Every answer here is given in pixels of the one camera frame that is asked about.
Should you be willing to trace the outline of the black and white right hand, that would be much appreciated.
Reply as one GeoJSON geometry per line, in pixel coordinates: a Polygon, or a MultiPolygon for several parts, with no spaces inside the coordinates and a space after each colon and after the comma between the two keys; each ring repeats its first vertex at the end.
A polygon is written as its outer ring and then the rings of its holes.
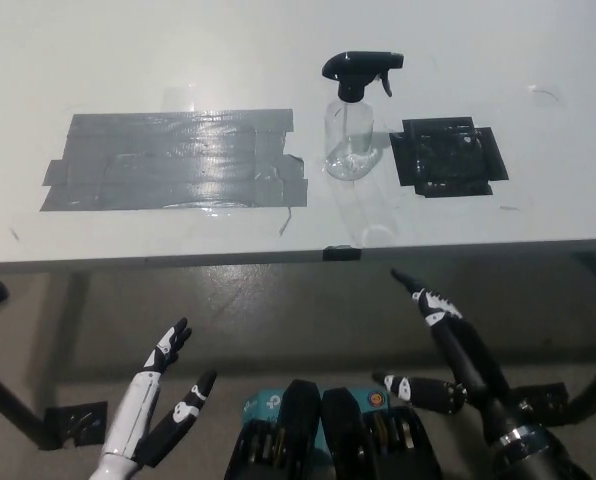
{"type": "Polygon", "coordinates": [[[391,275],[417,305],[463,401],[479,412],[486,444],[492,446],[520,428],[524,421],[509,404],[509,384],[473,325],[453,302],[418,279],[395,268],[391,275]]]}

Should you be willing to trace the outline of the white and black left hand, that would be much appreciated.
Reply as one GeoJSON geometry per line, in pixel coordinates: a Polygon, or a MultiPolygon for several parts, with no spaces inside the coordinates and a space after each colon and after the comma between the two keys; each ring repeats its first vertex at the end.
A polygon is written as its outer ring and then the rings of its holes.
{"type": "Polygon", "coordinates": [[[161,421],[150,426],[162,376],[191,334],[188,320],[180,319],[134,375],[115,412],[93,479],[130,479],[144,467],[157,467],[194,425],[217,378],[214,370],[203,372],[161,421]]]}

